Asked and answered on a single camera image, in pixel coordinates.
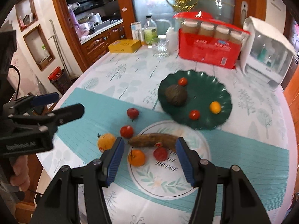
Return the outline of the person's left hand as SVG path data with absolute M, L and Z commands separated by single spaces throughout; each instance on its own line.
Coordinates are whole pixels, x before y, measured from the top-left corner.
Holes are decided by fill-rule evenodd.
M 20 191 L 25 192 L 30 185 L 28 156 L 19 156 L 13 164 L 14 175 L 10 178 L 10 184 L 18 187 Z

